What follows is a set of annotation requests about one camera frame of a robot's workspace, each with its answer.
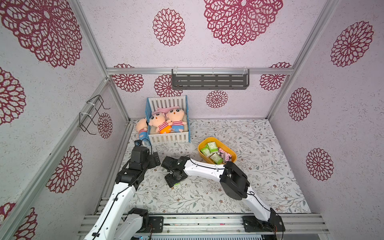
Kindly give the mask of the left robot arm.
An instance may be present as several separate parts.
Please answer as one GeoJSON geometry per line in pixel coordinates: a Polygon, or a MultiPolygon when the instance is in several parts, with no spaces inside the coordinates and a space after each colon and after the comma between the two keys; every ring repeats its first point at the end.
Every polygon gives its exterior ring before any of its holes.
{"type": "Polygon", "coordinates": [[[130,240],[137,232],[149,227],[149,213],[133,208],[123,218],[130,201],[144,180],[147,170],[160,165],[157,152],[143,146],[135,146],[130,160],[118,172],[111,196],[86,240],[130,240]]]}

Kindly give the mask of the pink kuromi tissue pack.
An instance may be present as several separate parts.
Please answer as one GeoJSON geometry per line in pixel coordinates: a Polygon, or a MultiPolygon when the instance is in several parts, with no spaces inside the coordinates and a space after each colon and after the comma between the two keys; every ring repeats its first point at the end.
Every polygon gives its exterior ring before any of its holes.
{"type": "Polygon", "coordinates": [[[225,151],[222,148],[218,148],[218,155],[221,158],[224,158],[225,157],[225,151]]]}
{"type": "Polygon", "coordinates": [[[227,152],[222,152],[222,159],[224,163],[232,162],[232,155],[227,152]]]}

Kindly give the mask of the pink kuromi tissue pack bottom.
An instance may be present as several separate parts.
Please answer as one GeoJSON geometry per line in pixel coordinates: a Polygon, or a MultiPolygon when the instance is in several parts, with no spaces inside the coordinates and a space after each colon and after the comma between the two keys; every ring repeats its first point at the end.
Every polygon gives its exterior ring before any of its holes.
{"type": "Polygon", "coordinates": [[[221,158],[224,158],[225,157],[225,151],[222,148],[218,148],[218,155],[221,158]]]}

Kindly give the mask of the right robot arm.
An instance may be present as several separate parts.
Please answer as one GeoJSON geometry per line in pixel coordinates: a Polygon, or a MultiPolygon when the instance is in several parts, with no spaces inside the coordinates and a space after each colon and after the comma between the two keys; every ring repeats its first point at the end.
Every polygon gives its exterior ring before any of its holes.
{"type": "Polygon", "coordinates": [[[247,233],[277,234],[280,232],[283,234],[286,231],[282,217],[263,202],[252,189],[247,175],[235,163],[213,165],[201,163],[189,157],[179,159],[165,157],[161,167],[168,171],[165,180],[169,187],[188,177],[202,177],[220,183],[228,197],[243,202],[254,214],[252,217],[243,217],[243,225],[247,233]]]}

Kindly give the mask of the green tissue pack bottom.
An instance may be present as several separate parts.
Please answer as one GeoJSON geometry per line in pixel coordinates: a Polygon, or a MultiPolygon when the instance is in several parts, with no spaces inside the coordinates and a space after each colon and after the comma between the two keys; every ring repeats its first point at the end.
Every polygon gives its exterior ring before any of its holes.
{"type": "Polygon", "coordinates": [[[216,165],[220,165],[223,163],[223,158],[218,154],[218,153],[214,153],[210,156],[210,159],[216,164],[216,165]]]}

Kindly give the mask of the yellow plastic storage box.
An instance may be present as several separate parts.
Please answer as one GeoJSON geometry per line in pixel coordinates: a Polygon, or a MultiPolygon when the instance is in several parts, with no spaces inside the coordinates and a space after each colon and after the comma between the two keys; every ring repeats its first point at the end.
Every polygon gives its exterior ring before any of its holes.
{"type": "Polygon", "coordinates": [[[208,164],[226,164],[236,162],[236,153],[214,137],[209,137],[198,146],[200,156],[208,164]]]}

